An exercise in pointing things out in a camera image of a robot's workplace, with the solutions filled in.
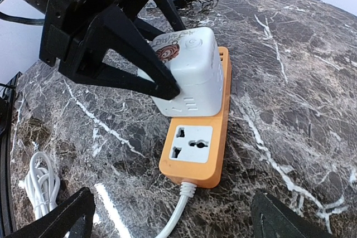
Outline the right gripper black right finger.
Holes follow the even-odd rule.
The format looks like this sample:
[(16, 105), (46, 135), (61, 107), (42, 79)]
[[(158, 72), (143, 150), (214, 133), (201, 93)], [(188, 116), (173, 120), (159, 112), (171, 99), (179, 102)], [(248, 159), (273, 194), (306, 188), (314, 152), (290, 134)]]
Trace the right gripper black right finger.
[(255, 237), (333, 237), (262, 189), (253, 197), (251, 216)]

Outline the white cube adapter with sticker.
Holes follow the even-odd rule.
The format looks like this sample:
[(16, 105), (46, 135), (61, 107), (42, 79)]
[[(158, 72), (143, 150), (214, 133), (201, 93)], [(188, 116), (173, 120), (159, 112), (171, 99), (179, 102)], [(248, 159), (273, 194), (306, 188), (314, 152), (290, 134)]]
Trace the white cube adapter with sticker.
[(224, 74), (212, 29), (165, 33), (155, 37), (151, 47), (180, 88), (172, 100), (153, 98), (164, 116), (214, 116), (221, 110)]

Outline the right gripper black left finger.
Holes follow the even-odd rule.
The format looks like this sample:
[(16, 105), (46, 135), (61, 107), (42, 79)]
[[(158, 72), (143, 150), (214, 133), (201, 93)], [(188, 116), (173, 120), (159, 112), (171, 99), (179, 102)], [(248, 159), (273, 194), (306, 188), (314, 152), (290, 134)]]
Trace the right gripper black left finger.
[(91, 237), (95, 212), (94, 195), (83, 187), (44, 217), (7, 237)]

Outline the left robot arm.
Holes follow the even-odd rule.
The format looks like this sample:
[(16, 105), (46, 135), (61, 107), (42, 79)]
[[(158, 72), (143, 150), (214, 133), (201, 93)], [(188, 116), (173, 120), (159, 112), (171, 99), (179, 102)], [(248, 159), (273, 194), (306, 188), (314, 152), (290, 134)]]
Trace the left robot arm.
[[(161, 31), (138, 17), (149, 0), (23, 0), (44, 14), (39, 58), (78, 84), (121, 88), (172, 100), (180, 88), (149, 45)], [(182, 22), (172, 0), (153, 0), (175, 31)]]

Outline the orange power strip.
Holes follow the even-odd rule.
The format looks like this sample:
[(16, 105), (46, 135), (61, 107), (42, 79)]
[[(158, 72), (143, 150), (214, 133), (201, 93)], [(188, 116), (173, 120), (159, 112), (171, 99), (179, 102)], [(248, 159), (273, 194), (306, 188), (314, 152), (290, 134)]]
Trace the orange power strip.
[(211, 117), (173, 118), (167, 132), (159, 169), (172, 182), (190, 182), (214, 188), (221, 179), (231, 92), (231, 60), (226, 47), (219, 47), (223, 67), (221, 111)]

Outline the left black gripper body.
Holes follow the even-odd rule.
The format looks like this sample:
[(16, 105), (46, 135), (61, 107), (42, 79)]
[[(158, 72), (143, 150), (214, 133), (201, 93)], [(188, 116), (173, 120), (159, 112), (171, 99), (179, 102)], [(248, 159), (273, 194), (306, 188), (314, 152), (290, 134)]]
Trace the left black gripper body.
[(135, 23), (144, 0), (44, 0), (40, 59), (53, 66), (100, 68), (113, 49), (138, 68), (151, 66), (151, 48)]

